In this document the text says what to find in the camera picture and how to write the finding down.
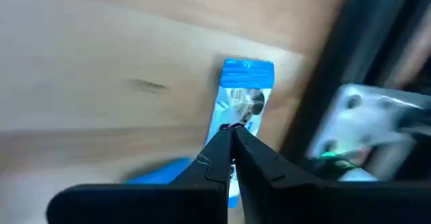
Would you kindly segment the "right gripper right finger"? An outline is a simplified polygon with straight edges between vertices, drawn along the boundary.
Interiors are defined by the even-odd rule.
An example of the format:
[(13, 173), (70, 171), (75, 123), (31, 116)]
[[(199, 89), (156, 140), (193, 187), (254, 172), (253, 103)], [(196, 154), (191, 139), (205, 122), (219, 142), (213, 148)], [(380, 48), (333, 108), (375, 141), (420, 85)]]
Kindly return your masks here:
[(290, 163), (245, 128), (236, 169), (251, 224), (431, 224), (431, 184), (324, 180)]

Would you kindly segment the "black aluminium rig frame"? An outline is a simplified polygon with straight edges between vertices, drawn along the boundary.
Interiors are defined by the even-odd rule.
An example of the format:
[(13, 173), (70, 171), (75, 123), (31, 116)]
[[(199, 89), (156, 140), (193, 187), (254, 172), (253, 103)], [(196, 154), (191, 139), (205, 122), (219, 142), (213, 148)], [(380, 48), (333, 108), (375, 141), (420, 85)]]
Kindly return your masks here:
[(345, 0), (280, 149), (302, 163), (323, 114), (345, 83), (383, 86), (431, 0)]

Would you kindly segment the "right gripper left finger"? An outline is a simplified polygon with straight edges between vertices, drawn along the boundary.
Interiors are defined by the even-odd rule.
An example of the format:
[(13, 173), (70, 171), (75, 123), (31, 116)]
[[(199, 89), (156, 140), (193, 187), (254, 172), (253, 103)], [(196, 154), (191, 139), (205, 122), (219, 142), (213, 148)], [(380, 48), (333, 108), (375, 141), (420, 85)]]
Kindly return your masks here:
[(226, 224), (231, 128), (169, 184), (80, 184), (56, 194), (48, 224)]

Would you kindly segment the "silver mounting plate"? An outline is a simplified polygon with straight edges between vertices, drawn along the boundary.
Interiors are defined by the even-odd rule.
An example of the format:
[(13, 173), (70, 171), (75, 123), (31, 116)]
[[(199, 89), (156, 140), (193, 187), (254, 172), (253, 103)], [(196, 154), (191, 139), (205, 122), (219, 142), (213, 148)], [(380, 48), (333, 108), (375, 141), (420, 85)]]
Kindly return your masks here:
[(339, 181), (431, 181), (431, 96), (367, 85), (341, 86), (305, 158), (341, 160)]

